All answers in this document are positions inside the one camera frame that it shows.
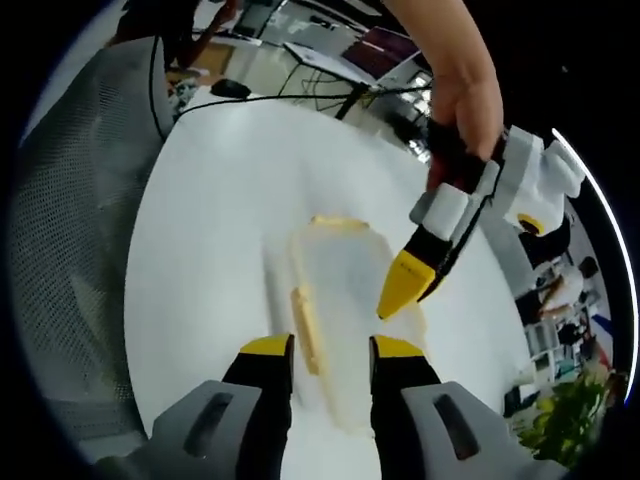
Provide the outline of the person's left hand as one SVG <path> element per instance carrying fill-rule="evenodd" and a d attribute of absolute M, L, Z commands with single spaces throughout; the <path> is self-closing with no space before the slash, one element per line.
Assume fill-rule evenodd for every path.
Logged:
<path fill-rule="evenodd" d="M 488 160 L 503 131 L 503 101 L 495 68 L 436 74 L 431 116 L 455 127 L 467 151 Z"/>

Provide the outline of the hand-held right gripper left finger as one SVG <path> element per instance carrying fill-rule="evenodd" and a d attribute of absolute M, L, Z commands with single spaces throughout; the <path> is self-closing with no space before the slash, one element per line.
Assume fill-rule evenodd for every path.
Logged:
<path fill-rule="evenodd" d="M 292 423 L 290 333 L 238 352 L 220 381 L 205 381 L 154 421 L 151 479 L 278 479 Z"/>

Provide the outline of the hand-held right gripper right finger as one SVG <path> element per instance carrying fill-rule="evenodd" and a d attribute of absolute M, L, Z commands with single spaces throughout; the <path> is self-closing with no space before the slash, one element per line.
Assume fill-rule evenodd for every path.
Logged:
<path fill-rule="evenodd" d="M 504 419 L 456 382 L 440 382 L 423 352 L 374 335 L 371 425 L 385 479 L 561 479 L 565 467 L 537 460 Z"/>

